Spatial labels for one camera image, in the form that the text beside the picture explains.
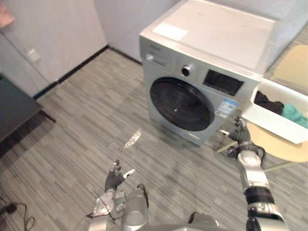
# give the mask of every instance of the white sticker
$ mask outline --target white sticker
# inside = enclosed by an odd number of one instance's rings
[[[236,109],[236,105],[234,101],[224,100],[215,111],[215,114],[227,118]]]
[[[180,41],[188,31],[167,23],[161,23],[153,30],[153,32],[169,39]]]

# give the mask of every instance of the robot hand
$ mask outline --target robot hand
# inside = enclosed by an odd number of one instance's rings
[[[251,142],[250,132],[248,130],[246,121],[238,116],[235,119],[235,126],[237,127],[237,129],[235,129],[232,132],[220,130],[224,135],[227,135],[230,139],[238,142],[237,147],[232,146],[228,148],[227,152],[228,157],[237,159],[241,151],[250,150],[255,152],[257,156],[260,157],[261,159],[260,164],[261,164],[265,157],[266,152],[264,148],[257,146],[253,142]]]
[[[121,166],[120,161],[116,160],[114,162],[114,167],[109,171],[108,176],[105,181],[105,192],[113,189],[116,191],[117,187],[131,174],[135,172],[134,169],[128,171],[124,175],[120,173]]]

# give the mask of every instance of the laundry basket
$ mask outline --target laundry basket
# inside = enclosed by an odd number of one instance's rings
[[[242,113],[243,118],[295,144],[308,140],[307,128],[256,105],[254,100],[258,90],[265,94],[270,101],[293,104],[305,116],[308,115],[308,96],[264,78],[254,89],[252,97]]]

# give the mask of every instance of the stool leg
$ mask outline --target stool leg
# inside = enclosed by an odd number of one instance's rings
[[[223,146],[222,148],[218,149],[217,152],[221,153],[221,152],[225,151],[226,149],[230,148],[231,146],[235,146],[236,144],[237,144],[236,141],[232,141],[231,143],[228,143],[225,146]]]
[[[272,167],[268,167],[268,168],[264,169],[263,171],[264,171],[264,172],[269,172],[269,171],[277,170],[277,169],[279,169],[279,168],[287,167],[287,166],[290,166],[290,165],[293,165],[293,164],[296,164],[296,163],[297,163],[297,162],[287,161],[287,162],[284,162],[284,163],[279,164],[279,165],[275,165],[275,166],[272,166]]]
[[[51,120],[53,123],[56,123],[56,122],[57,122],[54,118],[52,118],[52,117],[51,117],[49,114],[47,114],[45,111],[40,110],[39,113],[40,113],[41,115],[45,116],[46,118],[48,118],[49,120]]]

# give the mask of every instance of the washing machine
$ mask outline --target washing machine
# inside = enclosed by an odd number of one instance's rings
[[[210,1],[178,3],[140,33],[150,117],[204,144],[260,82],[275,25]]]

